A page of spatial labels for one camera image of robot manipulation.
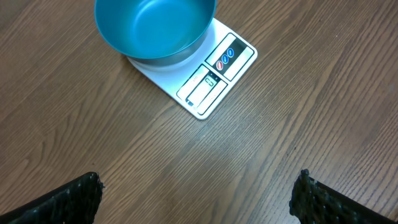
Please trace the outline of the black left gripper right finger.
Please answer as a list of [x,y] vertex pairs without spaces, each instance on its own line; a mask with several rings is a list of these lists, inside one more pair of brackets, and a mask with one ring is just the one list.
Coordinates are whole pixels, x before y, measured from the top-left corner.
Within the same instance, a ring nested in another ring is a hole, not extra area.
[[306,224],[397,224],[311,178],[307,169],[294,182],[289,213]]

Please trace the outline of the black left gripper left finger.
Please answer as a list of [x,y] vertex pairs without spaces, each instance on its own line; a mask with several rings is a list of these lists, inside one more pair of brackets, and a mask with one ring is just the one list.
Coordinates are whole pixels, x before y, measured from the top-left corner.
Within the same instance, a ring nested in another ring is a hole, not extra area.
[[87,172],[45,195],[1,215],[1,223],[92,224],[104,185],[96,172]]

